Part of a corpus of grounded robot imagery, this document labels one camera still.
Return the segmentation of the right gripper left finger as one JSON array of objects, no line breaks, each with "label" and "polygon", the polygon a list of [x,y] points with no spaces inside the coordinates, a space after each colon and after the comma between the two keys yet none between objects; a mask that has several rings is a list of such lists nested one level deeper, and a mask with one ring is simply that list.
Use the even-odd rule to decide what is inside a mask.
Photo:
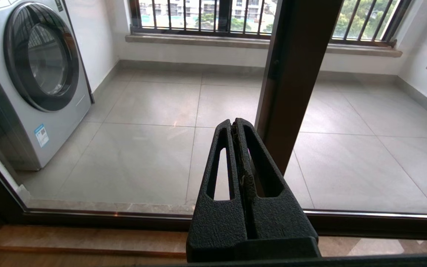
[{"label": "right gripper left finger", "polygon": [[[221,150],[226,151],[228,200],[215,200]],[[187,238],[189,261],[232,261],[235,246],[247,240],[244,207],[239,189],[232,125],[217,125]]]}]

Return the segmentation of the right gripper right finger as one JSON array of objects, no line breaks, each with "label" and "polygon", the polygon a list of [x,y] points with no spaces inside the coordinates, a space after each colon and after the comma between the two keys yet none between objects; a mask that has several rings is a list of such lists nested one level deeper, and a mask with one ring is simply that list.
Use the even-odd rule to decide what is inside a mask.
[{"label": "right gripper right finger", "polygon": [[248,238],[318,240],[254,126],[242,118],[235,120],[235,155]]}]

